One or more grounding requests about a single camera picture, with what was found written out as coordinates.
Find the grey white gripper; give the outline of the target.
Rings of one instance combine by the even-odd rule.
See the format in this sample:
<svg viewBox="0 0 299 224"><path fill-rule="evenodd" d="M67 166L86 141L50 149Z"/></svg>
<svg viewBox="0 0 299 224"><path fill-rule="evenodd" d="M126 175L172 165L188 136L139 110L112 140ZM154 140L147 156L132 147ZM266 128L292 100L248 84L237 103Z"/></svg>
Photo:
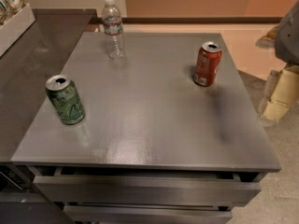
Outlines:
<svg viewBox="0 0 299 224"><path fill-rule="evenodd" d="M255 45L262 49L275 47L276 57L290 63L270 72L258 107L262 119L279 121L299 100L299 1Z"/></svg>

